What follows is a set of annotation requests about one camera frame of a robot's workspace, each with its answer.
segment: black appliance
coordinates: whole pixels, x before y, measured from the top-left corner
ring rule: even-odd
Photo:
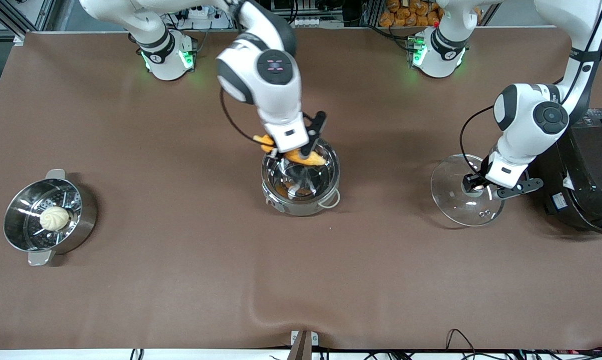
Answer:
[[[602,233],[602,109],[589,109],[530,166],[547,214]]]

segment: label sticker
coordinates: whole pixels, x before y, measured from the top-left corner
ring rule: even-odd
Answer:
[[[553,194],[552,200],[554,201],[556,210],[561,210],[568,207],[568,203],[565,201],[565,196],[563,196],[563,193]]]

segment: orange food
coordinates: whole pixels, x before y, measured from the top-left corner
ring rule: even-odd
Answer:
[[[408,18],[405,19],[406,27],[415,27],[417,24],[417,14],[413,13]]]
[[[427,14],[427,9],[429,9],[429,4],[426,2],[415,1],[410,4],[411,13],[416,13],[418,16]]]
[[[481,20],[483,20],[483,11],[481,11],[481,8],[477,6],[474,8],[474,12],[479,17],[479,24],[480,24]]]
[[[401,7],[401,2],[399,0],[385,0],[385,5],[388,10],[395,13]]]
[[[425,16],[417,16],[417,27],[426,27],[427,18]]]
[[[409,18],[410,15],[411,15],[410,9],[408,9],[407,7],[401,7],[399,9],[399,11],[396,12],[397,19],[406,19],[406,18]]]
[[[379,19],[379,27],[389,28],[394,23],[394,14],[389,11],[385,11],[381,14]]]
[[[261,150],[265,151],[266,153],[269,153],[274,149],[274,141],[267,134],[264,136],[255,135],[253,139],[263,144],[261,146]],[[286,152],[283,156],[291,162],[302,164],[304,166],[324,166],[326,163],[326,160],[315,151],[312,151],[309,157],[307,157],[307,159],[303,159],[301,157],[301,150],[299,150],[298,148]]]
[[[430,25],[431,27],[434,26],[435,23],[440,22],[440,20],[438,19],[438,15],[436,14],[436,11],[431,11],[429,12],[429,14],[427,14],[427,25]]]

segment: metal bowl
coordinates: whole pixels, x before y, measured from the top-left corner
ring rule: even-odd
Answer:
[[[327,162],[305,166],[285,158],[263,157],[261,177],[266,203],[295,216],[316,214],[339,203],[340,164],[337,154],[323,139],[314,148]]]
[[[68,211],[69,221],[61,229],[45,230],[39,223],[49,207]],[[93,196],[65,179],[65,171],[50,170],[45,180],[33,182],[20,191],[5,212],[3,234],[8,242],[25,251],[31,266],[47,264],[86,240],[96,220]]]

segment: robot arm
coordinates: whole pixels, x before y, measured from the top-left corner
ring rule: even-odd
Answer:
[[[236,100],[256,105],[279,152],[301,148],[310,137],[301,111],[301,75],[293,57],[292,29],[253,0],[240,9],[241,23],[248,29],[216,58],[218,80]],[[309,154],[301,151],[301,157]]]
[[[141,47],[148,70],[175,80],[193,69],[192,39],[167,29],[159,14],[212,5],[246,30],[217,57],[218,79],[233,98],[255,105],[281,153],[310,155],[318,134],[308,136],[301,111],[301,79],[294,61],[296,37],[288,23],[254,0],[80,0],[93,18],[121,25]]]
[[[503,0],[437,0],[444,9],[438,27],[428,27],[416,34],[423,42],[417,52],[409,54],[410,64],[434,78],[451,75],[461,64],[465,45],[478,25],[474,7],[502,3]]]
[[[484,160],[480,175],[465,178],[466,190],[487,183],[506,189],[519,186],[527,166],[589,107],[591,85],[602,57],[602,0],[598,6],[583,6],[580,0],[534,2],[544,19],[572,39],[564,79],[557,85],[512,84],[502,91],[494,104],[494,117],[503,135]]]

